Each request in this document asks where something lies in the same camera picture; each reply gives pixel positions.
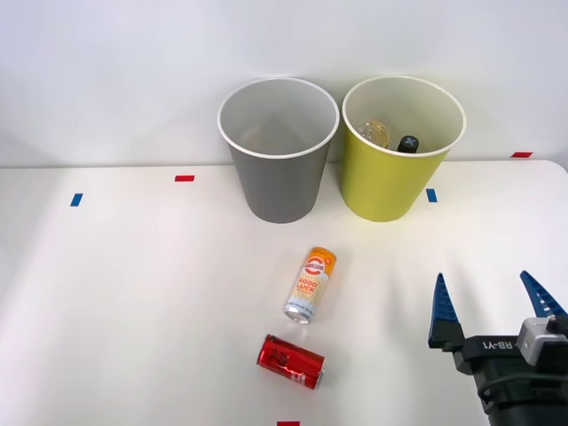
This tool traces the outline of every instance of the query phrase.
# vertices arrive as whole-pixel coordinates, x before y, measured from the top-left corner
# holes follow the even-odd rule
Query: bottle
[[[357,128],[357,132],[369,142],[386,148],[389,145],[389,131],[386,126],[377,120],[364,122]]]
[[[397,151],[400,153],[416,154],[416,151],[418,151],[418,139],[410,135],[404,136],[398,144]]]

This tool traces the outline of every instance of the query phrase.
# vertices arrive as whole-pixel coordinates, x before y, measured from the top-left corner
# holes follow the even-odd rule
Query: can
[[[275,335],[266,335],[256,363],[306,388],[318,389],[325,374],[325,358]]]
[[[292,320],[300,324],[312,321],[335,261],[335,255],[326,248],[314,247],[310,250],[284,306],[284,313]]]

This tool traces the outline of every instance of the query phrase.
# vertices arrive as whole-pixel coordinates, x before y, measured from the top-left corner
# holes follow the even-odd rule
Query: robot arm
[[[536,318],[519,335],[465,338],[440,273],[428,345],[474,377],[492,426],[568,426],[568,315],[528,272],[521,279]]]

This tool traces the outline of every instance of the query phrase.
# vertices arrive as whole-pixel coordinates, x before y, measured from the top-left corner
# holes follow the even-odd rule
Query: white table
[[[487,425],[473,379],[428,349],[436,276],[466,335],[533,316],[523,269],[568,307],[566,172],[447,162],[438,203],[376,224],[338,170],[289,225],[253,216],[230,166],[0,170],[0,424]],[[313,245],[338,261],[299,326],[281,310]],[[320,389],[256,365],[267,333],[327,357]]]

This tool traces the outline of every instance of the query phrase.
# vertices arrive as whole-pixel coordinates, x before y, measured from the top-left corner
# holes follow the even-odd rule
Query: coca-cola can
[[[318,389],[325,358],[275,335],[266,335],[256,363],[310,389]]]

